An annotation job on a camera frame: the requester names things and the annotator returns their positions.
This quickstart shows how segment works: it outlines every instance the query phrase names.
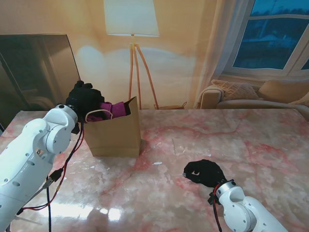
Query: pink bag handle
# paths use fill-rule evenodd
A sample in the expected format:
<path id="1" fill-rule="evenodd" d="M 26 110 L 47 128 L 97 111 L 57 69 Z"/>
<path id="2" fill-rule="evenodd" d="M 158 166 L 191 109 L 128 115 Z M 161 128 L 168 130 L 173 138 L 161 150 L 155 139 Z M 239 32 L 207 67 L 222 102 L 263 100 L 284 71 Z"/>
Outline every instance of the pink bag handle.
<path id="1" fill-rule="evenodd" d="M 110 114 L 111 114 L 111 119 L 112 119 L 112 113 L 111 113 L 110 111 L 101 109 L 101 110 L 94 110 L 94 111 L 88 112 L 88 113 L 86 114 L 85 121 L 88 122 L 87 118 L 88 118 L 89 114 L 92 114 L 92 113 L 94 113 L 94 112 L 99 112 L 99 111 L 105 111 L 105 112 L 110 113 Z"/>

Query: paper bag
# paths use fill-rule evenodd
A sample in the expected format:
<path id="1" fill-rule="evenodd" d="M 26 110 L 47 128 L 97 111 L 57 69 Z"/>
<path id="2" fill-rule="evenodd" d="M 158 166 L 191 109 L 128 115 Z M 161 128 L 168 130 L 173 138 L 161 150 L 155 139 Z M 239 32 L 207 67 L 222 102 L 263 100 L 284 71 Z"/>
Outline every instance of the paper bag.
<path id="1" fill-rule="evenodd" d="M 84 138 L 93 156 L 138 157 L 140 121 L 136 97 L 127 101 L 130 114 L 84 125 Z"/>

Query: glass panel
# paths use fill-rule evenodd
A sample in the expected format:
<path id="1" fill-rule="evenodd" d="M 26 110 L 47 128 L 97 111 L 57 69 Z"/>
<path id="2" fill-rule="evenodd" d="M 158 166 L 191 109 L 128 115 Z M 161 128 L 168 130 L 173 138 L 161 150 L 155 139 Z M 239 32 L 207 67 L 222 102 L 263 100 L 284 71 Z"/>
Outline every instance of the glass panel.
<path id="1" fill-rule="evenodd" d="M 299 18 L 249 20 L 233 66 L 283 69 L 308 22 Z"/>
<path id="2" fill-rule="evenodd" d="M 79 80 L 66 35 L 0 35 L 0 124 L 65 102 Z"/>
<path id="3" fill-rule="evenodd" d="M 251 16 L 309 15 L 309 0 L 255 0 Z"/>
<path id="4" fill-rule="evenodd" d="M 309 59 L 307 60 L 307 62 L 305 63 L 305 65 L 303 66 L 301 70 L 306 70 L 306 69 L 309 69 Z"/>

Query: window frame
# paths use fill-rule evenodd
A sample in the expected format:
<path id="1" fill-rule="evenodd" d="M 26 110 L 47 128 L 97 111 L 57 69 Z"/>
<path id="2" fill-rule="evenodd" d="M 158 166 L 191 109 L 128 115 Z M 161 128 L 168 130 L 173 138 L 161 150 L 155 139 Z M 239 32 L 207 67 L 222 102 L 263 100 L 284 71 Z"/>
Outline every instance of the window frame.
<path id="1" fill-rule="evenodd" d="M 292 54 L 290 55 L 288 61 L 286 62 L 284 68 L 281 69 L 272 69 L 272 68 L 261 68 L 261 69 L 247 69 L 247 68 L 238 68 L 233 67 L 233 64 L 236 60 L 240 44 L 244 35 L 244 32 L 246 30 L 247 24 L 249 20 L 259 20 L 259 19 L 272 19 L 272 18 L 303 18 L 303 19 L 309 19 L 309 15 L 300 15 L 300 14 L 277 14 L 277 15 L 262 15 L 262 16 L 250 16 L 253 5 L 255 0 L 249 0 L 248 6 L 246 8 L 246 12 L 244 14 L 244 17 L 242 18 L 241 26 L 239 29 L 239 33 L 237 35 L 234 47 L 232 49 L 231 55 L 226 63 L 226 66 L 224 68 L 224 72 L 230 73 L 230 74 L 240 74 L 240 75 L 252 75 L 252 76 L 287 76 L 289 74 L 295 75 L 295 76 L 302 76 L 305 75 L 305 73 L 308 75 L 308 70 L 301 70 L 303 65 L 306 63 L 303 60 L 308 59 L 308 57 L 305 57 L 305 54 L 309 54 L 309 24 L 307 25 L 306 29 L 304 30 L 304 33 L 300 37 L 295 49 L 293 50 Z"/>

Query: black glove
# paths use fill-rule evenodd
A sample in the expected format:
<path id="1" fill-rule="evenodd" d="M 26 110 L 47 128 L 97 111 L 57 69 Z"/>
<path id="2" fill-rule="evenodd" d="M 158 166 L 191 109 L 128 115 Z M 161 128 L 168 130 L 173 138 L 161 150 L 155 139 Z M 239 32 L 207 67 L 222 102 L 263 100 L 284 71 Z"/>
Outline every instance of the black glove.
<path id="1" fill-rule="evenodd" d="M 183 170 L 183 175 L 194 183 L 203 184 L 209 188 L 214 188 L 226 181 L 219 165 L 206 159 L 189 162 Z"/>
<path id="2" fill-rule="evenodd" d="M 104 102 L 104 97 L 101 92 L 93 89 L 92 84 L 84 84 L 83 81 L 77 81 L 66 99 L 66 105 L 72 106 L 78 115 L 79 122 L 85 119 L 88 112 L 100 109 L 102 102 Z"/>

